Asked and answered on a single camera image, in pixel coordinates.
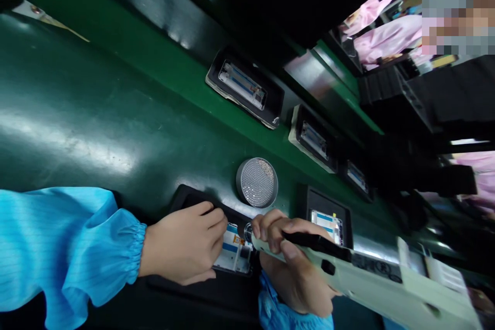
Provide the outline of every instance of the sleeve cuff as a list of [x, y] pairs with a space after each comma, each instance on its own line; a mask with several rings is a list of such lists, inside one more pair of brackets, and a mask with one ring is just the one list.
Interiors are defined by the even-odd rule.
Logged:
[[278, 300], [278, 294], [270, 283], [265, 271], [260, 276], [261, 290], [258, 297], [259, 319], [261, 326], [267, 329], [333, 329], [330, 315], [320, 318], [315, 315], [302, 315]]

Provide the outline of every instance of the black tray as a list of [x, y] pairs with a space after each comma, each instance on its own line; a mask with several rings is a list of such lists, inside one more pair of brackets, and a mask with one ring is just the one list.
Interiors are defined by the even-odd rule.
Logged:
[[[239, 67], [249, 78], [256, 81], [266, 90], [267, 97], [263, 110], [257, 108], [218, 78], [218, 74], [226, 59], [232, 61], [232, 63]], [[280, 123], [280, 116], [282, 114], [282, 105], [284, 103], [285, 93], [283, 89], [274, 81], [266, 77], [258, 68], [254, 67], [253, 62], [247, 61], [232, 47], [228, 46], [217, 53], [217, 56], [208, 71], [207, 78], [217, 85], [217, 87], [224, 93], [234, 97], [242, 105], [241, 108], [249, 112], [252, 116], [263, 122], [265, 125], [269, 125], [271, 129], [278, 127]]]
[[299, 218], [311, 221], [311, 210], [317, 210], [328, 215], [335, 213], [343, 225], [343, 246], [348, 249], [354, 249], [350, 210], [337, 200], [311, 186], [299, 185], [296, 213]]
[[[314, 128], [318, 132], [318, 134], [321, 135], [326, 141], [326, 153], [328, 155], [328, 160], [322, 157], [309, 144], [307, 144], [304, 139], [301, 138], [304, 121], [311, 125], [311, 127]], [[315, 156], [318, 160], [328, 166], [334, 173], [337, 173], [338, 161], [335, 139], [332, 134], [330, 134], [328, 130], [325, 129], [325, 127], [318, 121], [318, 119], [314, 117], [311, 112], [309, 112], [309, 110], [303, 105], [299, 106], [298, 117], [295, 124], [295, 137], [301, 146], [311, 152], [313, 156]]]
[[[240, 224], [250, 218], [220, 203], [211, 195], [192, 187], [180, 185], [172, 201], [170, 213], [196, 205], [202, 201], [210, 201], [214, 207], [221, 208], [230, 223]], [[253, 254], [252, 275], [216, 270], [217, 278], [189, 286], [181, 286], [160, 276], [150, 276], [147, 284], [153, 289], [162, 290], [165, 294], [181, 298], [191, 305], [206, 306], [208, 311], [218, 316], [239, 321], [258, 324], [259, 274], [261, 267], [257, 254]]]
[[[349, 168], [349, 162], [354, 165], [361, 173], [363, 173], [365, 177], [366, 184], [368, 186], [368, 193], [364, 192], [363, 189], [358, 186], [351, 178], [348, 176], [348, 168]], [[351, 185], [351, 187], [361, 196], [363, 200], [366, 202], [372, 203], [374, 198], [375, 198], [375, 190], [374, 188], [371, 187], [370, 182], [369, 182], [369, 176], [364, 172], [364, 170], [359, 167], [355, 162], [348, 160], [348, 159], [342, 159], [339, 161], [339, 176], [342, 177], [347, 183]]]

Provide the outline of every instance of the phone battery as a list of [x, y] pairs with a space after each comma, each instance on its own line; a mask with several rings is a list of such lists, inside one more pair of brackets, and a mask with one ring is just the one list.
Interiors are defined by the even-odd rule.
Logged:
[[253, 245], [239, 237], [237, 225], [229, 223], [223, 235], [222, 252], [213, 267], [224, 271], [250, 274], [252, 252]]
[[311, 222], [326, 229], [336, 245], [342, 246], [344, 244], [343, 225], [339, 218], [336, 216], [329, 216], [317, 210], [312, 210]]

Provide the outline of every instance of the person's left hand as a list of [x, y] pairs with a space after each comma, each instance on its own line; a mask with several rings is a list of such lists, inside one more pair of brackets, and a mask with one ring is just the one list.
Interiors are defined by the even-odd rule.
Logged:
[[264, 252], [259, 255], [261, 266], [278, 295], [298, 313], [328, 317], [333, 310], [332, 298], [341, 294], [328, 286], [301, 250], [284, 240], [282, 231], [320, 235], [331, 240], [328, 232], [303, 219], [289, 219], [278, 209], [271, 210], [265, 216], [258, 215], [252, 222], [252, 228], [257, 239], [267, 241], [272, 253], [282, 252], [287, 262]]

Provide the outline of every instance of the finger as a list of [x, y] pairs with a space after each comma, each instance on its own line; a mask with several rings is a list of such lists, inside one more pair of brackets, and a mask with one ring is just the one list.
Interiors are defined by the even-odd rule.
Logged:
[[215, 224], [213, 227], [210, 227], [208, 230], [210, 239], [212, 241], [212, 245], [220, 238], [223, 237], [225, 231], [227, 231], [227, 217], [223, 217], [223, 219]]
[[293, 243], [284, 240], [280, 248], [287, 262], [290, 274], [297, 283], [300, 300], [305, 310], [318, 316], [332, 314], [334, 291], [309, 261], [306, 255]]
[[259, 229], [259, 223], [261, 222], [261, 220], [263, 219], [263, 217], [264, 217], [263, 214], [258, 214], [251, 221], [251, 228], [253, 229], [254, 237], [256, 237], [258, 240], [261, 237], [261, 235], [260, 235], [260, 229]]
[[218, 222], [221, 222], [223, 218], [225, 217], [225, 214], [222, 209], [216, 208], [213, 209], [213, 211], [210, 211], [207, 215], [204, 215], [201, 217], [201, 221], [205, 223], [207, 228], [210, 228], [217, 224]]
[[187, 280], [180, 282], [180, 284], [182, 286], [187, 286], [187, 285], [195, 284], [198, 282], [203, 282], [203, 281], [206, 281], [206, 280], [211, 279], [211, 278], [217, 278], [217, 274], [215, 273], [215, 271], [213, 269], [210, 269], [206, 272], [203, 272], [197, 276], [188, 278]]
[[289, 234], [302, 232], [312, 235], [320, 235], [327, 240], [332, 241], [332, 238], [330, 237], [330, 234], [327, 232], [326, 229], [301, 218], [292, 219], [290, 223], [287, 223], [282, 228], [282, 230]]
[[270, 247], [270, 251], [272, 253], [280, 253], [280, 243], [284, 239], [284, 236], [282, 236], [282, 228], [291, 222], [292, 220], [289, 218], [282, 218], [275, 221], [268, 227], [268, 246]]
[[203, 201], [202, 203], [196, 204], [187, 208], [191, 213], [195, 215], [203, 215], [213, 209], [213, 204], [210, 201]]
[[223, 249], [223, 235], [215, 241], [213, 244], [213, 247], [211, 248], [211, 260], [215, 262], [218, 257], [220, 256], [220, 253], [222, 252]]
[[268, 240], [268, 227], [275, 221], [286, 218], [287, 216], [278, 209], [270, 210], [260, 221], [259, 229], [261, 240]]

